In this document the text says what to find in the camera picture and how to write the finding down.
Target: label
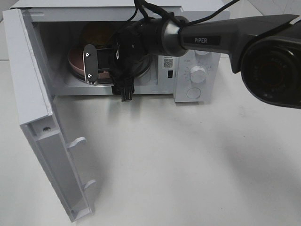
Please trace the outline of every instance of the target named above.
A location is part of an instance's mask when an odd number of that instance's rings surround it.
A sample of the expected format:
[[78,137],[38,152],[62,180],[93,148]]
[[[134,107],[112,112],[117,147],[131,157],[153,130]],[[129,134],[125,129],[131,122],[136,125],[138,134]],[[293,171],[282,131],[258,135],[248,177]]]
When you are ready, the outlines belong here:
[[184,43],[218,46],[221,43],[221,36],[190,36],[183,38]]
[[174,69],[174,59],[173,56],[164,56],[163,57],[163,68],[164,69]]

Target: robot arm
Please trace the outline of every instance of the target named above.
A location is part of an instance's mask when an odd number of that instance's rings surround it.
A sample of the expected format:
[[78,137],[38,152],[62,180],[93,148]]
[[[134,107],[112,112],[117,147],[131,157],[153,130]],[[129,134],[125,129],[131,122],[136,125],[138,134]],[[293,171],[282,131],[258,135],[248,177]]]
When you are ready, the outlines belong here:
[[[258,16],[181,26],[184,17],[144,19],[116,35],[110,50],[86,46],[86,80],[90,64],[95,73],[111,71],[116,94],[131,100],[135,75],[132,65],[149,55],[183,56],[189,49],[229,54],[232,71],[241,71],[249,91],[268,104],[301,108],[301,23],[290,24],[296,15]],[[85,57],[97,53],[98,60]],[[108,60],[103,59],[107,51]]]

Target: white wall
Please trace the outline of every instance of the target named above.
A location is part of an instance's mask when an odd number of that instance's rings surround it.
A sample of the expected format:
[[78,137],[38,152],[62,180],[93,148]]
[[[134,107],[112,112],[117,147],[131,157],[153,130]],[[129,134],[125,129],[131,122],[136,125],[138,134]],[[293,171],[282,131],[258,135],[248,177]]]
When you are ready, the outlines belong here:
[[[229,3],[231,0],[222,0],[224,4]],[[231,13],[230,19],[249,17],[249,16],[262,16],[248,0],[241,0],[229,7],[228,9]]]
[[264,15],[301,15],[301,0],[249,0]]
[[2,20],[2,11],[9,9],[18,0],[0,0],[0,21]]

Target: screw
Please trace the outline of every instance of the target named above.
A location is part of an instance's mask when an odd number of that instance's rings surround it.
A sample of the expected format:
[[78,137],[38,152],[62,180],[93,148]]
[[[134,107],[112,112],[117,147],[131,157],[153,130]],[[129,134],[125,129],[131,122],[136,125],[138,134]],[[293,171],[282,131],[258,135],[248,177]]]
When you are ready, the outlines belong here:
[[45,128],[43,129],[43,131],[44,131],[44,132],[50,132],[50,131],[51,131],[51,128],[50,128],[50,127],[45,127]]

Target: qr code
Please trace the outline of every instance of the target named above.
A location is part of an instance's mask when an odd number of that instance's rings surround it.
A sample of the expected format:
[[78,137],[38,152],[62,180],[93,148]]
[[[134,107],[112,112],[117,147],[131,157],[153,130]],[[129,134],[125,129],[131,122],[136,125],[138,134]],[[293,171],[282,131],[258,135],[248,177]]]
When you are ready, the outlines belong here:
[[164,67],[173,67],[174,59],[164,59]]

